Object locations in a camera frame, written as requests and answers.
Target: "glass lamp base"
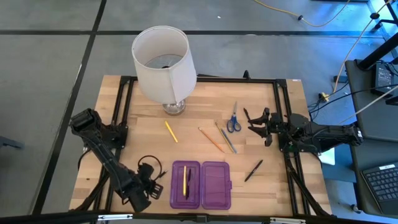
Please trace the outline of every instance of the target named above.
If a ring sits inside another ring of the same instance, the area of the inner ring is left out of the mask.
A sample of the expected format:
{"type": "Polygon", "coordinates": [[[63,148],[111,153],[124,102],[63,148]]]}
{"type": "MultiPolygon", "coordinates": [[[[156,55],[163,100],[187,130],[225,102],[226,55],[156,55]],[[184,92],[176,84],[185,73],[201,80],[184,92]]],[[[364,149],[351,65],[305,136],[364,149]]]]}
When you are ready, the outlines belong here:
{"type": "Polygon", "coordinates": [[[180,115],[185,110],[185,100],[178,103],[163,104],[163,109],[168,115],[180,115]]]}

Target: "black pen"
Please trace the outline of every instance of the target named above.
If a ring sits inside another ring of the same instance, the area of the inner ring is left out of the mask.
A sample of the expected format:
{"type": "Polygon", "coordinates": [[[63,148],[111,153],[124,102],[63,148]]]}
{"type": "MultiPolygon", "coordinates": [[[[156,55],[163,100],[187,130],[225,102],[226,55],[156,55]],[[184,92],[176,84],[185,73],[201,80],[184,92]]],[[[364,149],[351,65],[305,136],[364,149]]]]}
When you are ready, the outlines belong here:
{"type": "Polygon", "coordinates": [[[188,171],[187,190],[186,190],[187,193],[186,193],[186,196],[185,196],[186,200],[188,200],[188,198],[189,198],[190,185],[191,185],[191,169],[189,169],[189,171],[188,171]]]}
{"type": "Polygon", "coordinates": [[[244,111],[244,114],[246,114],[246,117],[248,118],[248,121],[250,121],[250,117],[249,117],[249,113],[248,113],[247,109],[243,108],[243,111],[244,111]]]}
{"type": "Polygon", "coordinates": [[[249,178],[253,175],[253,173],[257,170],[257,168],[262,164],[262,159],[261,161],[256,165],[256,167],[253,169],[252,172],[248,175],[248,177],[244,180],[245,182],[249,180],[249,178]]]}

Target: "scissors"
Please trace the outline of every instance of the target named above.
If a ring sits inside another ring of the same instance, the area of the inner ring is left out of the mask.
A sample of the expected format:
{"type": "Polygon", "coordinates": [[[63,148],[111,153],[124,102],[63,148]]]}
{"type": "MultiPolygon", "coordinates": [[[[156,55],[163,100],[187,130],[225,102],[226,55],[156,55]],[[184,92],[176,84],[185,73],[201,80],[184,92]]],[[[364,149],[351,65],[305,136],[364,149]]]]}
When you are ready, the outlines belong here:
{"type": "Polygon", "coordinates": [[[238,107],[238,102],[235,101],[234,105],[234,111],[232,113],[231,119],[226,123],[226,129],[230,132],[233,133],[234,131],[240,131],[242,129],[242,126],[238,123],[236,120],[236,109],[238,107]]]}

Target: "keyboard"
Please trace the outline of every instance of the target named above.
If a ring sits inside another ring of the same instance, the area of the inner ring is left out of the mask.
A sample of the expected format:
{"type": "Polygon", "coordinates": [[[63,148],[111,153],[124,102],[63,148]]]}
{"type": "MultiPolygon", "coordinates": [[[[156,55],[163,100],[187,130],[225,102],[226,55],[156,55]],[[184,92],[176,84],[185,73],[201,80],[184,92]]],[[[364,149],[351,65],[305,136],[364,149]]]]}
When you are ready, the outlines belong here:
{"type": "Polygon", "coordinates": [[[397,211],[391,212],[398,207],[398,162],[364,170],[362,176],[381,212],[398,215],[397,211]]]}

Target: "purple plastic box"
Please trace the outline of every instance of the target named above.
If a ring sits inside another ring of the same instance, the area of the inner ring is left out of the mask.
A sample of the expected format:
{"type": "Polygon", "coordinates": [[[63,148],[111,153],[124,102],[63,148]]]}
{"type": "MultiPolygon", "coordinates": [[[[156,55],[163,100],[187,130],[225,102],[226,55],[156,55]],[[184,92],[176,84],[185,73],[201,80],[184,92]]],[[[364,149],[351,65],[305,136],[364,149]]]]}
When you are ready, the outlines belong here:
{"type": "Polygon", "coordinates": [[[170,206],[172,208],[227,210],[231,207],[232,182],[226,162],[175,161],[172,171],[170,206]],[[183,173],[191,169],[189,197],[183,196],[183,173]]]}

